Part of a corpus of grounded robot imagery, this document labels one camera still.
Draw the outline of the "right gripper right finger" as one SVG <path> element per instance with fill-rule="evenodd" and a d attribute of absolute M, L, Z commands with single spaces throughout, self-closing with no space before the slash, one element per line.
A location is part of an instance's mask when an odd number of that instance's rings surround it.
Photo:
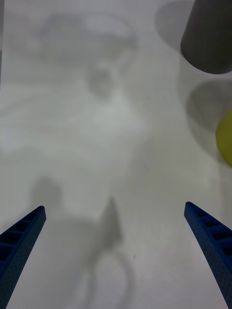
<path fill-rule="evenodd" d="M 228 307 L 232 307 L 232 231 L 191 202 L 184 217 L 216 279 Z"/>

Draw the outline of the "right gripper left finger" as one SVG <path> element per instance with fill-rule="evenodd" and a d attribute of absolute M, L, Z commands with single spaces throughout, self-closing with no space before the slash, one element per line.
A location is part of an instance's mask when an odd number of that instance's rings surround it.
<path fill-rule="evenodd" d="M 46 221 L 39 206 L 0 235 L 0 308 L 5 309 Z"/>

